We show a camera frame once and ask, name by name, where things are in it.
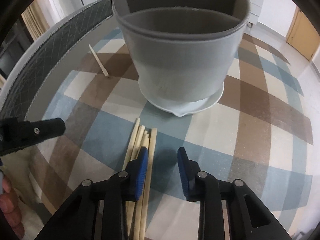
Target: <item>human hand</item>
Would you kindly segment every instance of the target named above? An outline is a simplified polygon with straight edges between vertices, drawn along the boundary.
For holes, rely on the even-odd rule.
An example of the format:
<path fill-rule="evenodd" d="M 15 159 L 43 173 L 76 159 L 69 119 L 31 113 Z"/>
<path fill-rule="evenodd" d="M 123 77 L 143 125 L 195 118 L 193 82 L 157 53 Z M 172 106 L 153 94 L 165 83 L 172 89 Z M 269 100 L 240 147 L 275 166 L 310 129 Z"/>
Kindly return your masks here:
<path fill-rule="evenodd" d="M 21 223 L 22 215 L 18 206 L 18 196 L 7 176 L 3 177 L 2 187 L 4 193 L 0 195 L 0 208 L 12 230 L 19 239 L 22 239 L 24 236 L 24 227 Z"/>

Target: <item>white plastic pot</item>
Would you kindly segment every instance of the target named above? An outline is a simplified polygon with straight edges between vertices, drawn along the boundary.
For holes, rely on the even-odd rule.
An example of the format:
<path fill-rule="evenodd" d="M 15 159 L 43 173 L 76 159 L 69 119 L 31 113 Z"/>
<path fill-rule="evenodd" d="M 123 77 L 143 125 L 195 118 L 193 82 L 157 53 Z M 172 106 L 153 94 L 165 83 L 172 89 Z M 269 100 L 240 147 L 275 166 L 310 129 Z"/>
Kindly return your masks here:
<path fill-rule="evenodd" d="M 112 0 L 112 8 L 151 103 L 183 116 L 219 100 L 248 0 Z"/>

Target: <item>wooden door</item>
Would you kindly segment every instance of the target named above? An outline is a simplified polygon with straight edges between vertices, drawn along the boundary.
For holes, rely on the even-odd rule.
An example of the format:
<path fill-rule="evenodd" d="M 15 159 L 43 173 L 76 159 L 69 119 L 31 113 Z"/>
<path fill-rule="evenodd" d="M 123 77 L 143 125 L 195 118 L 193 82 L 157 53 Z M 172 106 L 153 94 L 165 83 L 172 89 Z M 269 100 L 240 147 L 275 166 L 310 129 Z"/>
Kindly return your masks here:
<path fill-rule="evenodd" d="M 319 47 L 320 36 L 300 9 L 293 18 L 287 42 L 309 61 Z"/>

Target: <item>floor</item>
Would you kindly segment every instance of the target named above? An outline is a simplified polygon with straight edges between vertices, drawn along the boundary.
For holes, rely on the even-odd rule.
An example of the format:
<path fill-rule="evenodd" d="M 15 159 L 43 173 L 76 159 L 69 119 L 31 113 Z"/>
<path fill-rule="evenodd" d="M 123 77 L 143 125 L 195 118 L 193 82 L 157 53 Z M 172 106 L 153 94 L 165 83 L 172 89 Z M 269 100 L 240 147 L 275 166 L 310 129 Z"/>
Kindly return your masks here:
<path fill-rule="evenodd" d="M 84 179 L 119 171 L 136 118 L 158 128 L 146 237 L 196 239 L 199 205 L 182 193 L 176 151 L 217 179 L 243 179 L 293 236 L 319 221 L 320 86 L 309 63 L 267 31 L 247 29 L 225 79 L 221 100 L 175 117 L 142 96 L 120 30 L 94 46 L 70 72 L 45 119 L 61 117 L 64 136 L 39 144 L 31 167 L 38 196 L 51 212 Z"/>
<path fill-rule="evenodd" d="M 310 118 L 313 138 L 320 137 L 320 77 L 311 66 L 310 62 L 298 53 L 292 46 L 284 40 L 272 35 L 268 31 L 254 26 L 252 29 L 247 28 L 246 33 L 256 37 L 275 49 L 279 50 L 291 63 L 288 67 L 293 76 L 295 76 L 304 93 L 304 109 L 306 115 Z M 302 215 L 302 219 L 297 226 L 298 232 L 310 234 L 320 221 L 320 142 L 314 140 L 313 152 L 310 157 L 312 185 L 309 195 L 308 205 Z"/>

